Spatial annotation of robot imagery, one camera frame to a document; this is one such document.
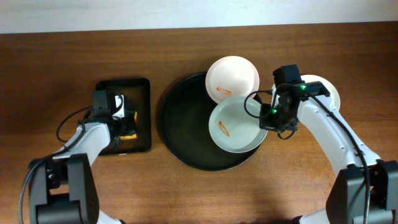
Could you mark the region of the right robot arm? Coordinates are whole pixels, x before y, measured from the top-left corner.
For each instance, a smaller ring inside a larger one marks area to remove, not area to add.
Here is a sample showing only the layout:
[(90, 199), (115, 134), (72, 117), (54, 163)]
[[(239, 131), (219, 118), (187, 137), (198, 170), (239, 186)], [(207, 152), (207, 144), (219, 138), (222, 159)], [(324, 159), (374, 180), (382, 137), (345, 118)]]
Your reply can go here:
[(325, 208), (293, 223), (397, 223), (397, 161), (384, 161), (354, 133), (327, 90), (268, 90), (260, 127), (281, 134), (302, 123), (327, 156), (335, 183)]

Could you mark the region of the orange green sponge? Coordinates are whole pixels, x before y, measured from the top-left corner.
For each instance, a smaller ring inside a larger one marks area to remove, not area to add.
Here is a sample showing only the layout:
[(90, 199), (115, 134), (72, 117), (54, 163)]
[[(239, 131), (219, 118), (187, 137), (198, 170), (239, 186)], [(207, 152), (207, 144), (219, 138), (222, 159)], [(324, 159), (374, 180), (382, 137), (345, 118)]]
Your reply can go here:
[(124, 117), (122, 118), (123, 130), (120, 135), (121, 140), (137, 139), (136, 119), (137, 113), (135, 111), (127, 110), (124, 112)]

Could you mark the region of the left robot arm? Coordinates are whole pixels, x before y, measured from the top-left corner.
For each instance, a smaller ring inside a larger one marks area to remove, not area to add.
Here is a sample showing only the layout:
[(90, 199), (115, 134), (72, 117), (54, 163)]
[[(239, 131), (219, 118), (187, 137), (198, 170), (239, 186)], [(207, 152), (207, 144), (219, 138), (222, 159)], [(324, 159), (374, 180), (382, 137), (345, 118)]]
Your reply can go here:
[(135, 133), (137, 112), (98, 116), (85, 110), (60, 150), (29, 165), (19, 197), (28, 191), (31, 223), (122, 223), (100, 210), (91, 165), (114, 139)]

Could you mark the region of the pale green plate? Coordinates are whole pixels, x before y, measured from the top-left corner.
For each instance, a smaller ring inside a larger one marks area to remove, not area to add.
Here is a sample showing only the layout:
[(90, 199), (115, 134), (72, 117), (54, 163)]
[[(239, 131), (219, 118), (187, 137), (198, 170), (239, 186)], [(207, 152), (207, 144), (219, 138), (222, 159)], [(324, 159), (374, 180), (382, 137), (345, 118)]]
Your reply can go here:
[(208, 129), (214, 143), (227, 152), (249, 152), (265, 140), (268, 131), (259, 127), (260, 102), (244, 96), (222, 101), (212, 111)]

